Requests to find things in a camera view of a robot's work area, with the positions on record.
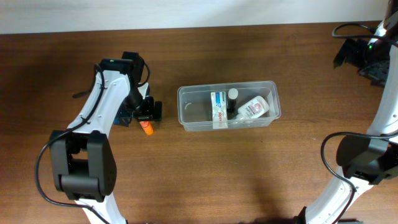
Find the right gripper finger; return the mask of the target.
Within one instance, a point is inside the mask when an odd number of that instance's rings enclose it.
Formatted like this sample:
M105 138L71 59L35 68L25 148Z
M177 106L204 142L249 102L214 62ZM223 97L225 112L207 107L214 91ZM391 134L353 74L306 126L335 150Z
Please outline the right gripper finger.
M372 86L385 87L390 61L375 62L358 71L358 75L371 81Z
M333 68L336 69L337 67L342 66L346 60L350 60L352 58L353 53L354 50L352 45L343 44L333 60Z

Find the white blue medicine box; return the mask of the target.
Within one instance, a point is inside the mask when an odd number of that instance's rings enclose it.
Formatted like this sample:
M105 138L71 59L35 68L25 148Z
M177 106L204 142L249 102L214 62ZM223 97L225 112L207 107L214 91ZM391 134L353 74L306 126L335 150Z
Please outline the white blue medicine box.
M226 106L227 106L226 93L224 91L211 92L213 129L228 128L228 116L227 116Z

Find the white spray bottle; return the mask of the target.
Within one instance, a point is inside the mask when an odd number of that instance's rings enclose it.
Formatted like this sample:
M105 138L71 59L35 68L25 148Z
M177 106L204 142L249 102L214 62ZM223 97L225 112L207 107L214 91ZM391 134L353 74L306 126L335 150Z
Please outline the white spray bottle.
M255 96L238 108L238 113L232 120L256 119L268 111L268 102L261 96Z

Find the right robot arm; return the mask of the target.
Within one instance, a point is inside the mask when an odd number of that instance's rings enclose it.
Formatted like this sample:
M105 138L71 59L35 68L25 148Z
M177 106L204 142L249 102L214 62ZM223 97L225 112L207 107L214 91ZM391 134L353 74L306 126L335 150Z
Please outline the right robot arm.
M368 35L341 36L333 66L351 64L358 75L383 87L376 116L365 134L337 132L323 140L321 159L333 178L292 223L341 223L360 195L397 177L397 0L390 0L384 20L367 30Z

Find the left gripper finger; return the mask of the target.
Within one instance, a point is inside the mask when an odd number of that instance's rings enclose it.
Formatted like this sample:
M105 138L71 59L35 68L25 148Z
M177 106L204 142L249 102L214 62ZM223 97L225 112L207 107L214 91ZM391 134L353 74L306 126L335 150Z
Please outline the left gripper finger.
M137 121L161 121L162 102L147 101L141 107L141 112L136 115Z
M116 113L113 124L128 127L133 119L133 110L120 107Z

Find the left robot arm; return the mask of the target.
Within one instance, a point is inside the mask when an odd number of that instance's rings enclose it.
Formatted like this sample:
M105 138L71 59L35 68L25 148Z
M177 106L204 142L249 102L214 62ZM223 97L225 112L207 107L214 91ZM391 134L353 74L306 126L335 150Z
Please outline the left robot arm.
M117 167L109 144L112 125L142 126L162 118L162 103L150 96L142 73L149 66L136 52L104 58L94 66L88 96L78 116L64 131L53 131L50 150L55 188L82 208L91 223L127 223L113 195Z

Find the dark bottle white cap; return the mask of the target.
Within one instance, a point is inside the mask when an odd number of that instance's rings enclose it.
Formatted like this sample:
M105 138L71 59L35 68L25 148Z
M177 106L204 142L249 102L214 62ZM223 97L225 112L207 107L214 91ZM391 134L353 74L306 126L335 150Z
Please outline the dark bottle white cap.
M235 88L231 88L228 90L228 97L227 97L227 112L233 114L235 111L236 103L238 98L238 90Z

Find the orange tablet tube white cap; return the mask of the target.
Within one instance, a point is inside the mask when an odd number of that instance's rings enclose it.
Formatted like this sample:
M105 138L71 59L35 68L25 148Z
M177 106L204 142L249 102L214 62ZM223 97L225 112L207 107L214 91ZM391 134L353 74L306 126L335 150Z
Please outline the orange tablet tube white cap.
M154 133L154 129L149 121L140 121L139 124L148 136Z

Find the clear plastic container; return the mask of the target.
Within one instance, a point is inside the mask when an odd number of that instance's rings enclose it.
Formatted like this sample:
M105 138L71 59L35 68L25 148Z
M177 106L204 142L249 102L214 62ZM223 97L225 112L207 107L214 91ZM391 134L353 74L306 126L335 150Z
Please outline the clear plastic container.
M183 86L178 89L178 119L186 131L216 131L211 105L212 92L224 92L235 88L238 91L236 110L228 116L227 129L266 127L280 118L279 95L272 81L220 83L211 85ZM261 96L269 105L268 111L257 118L234 119L238 109L245 103Z

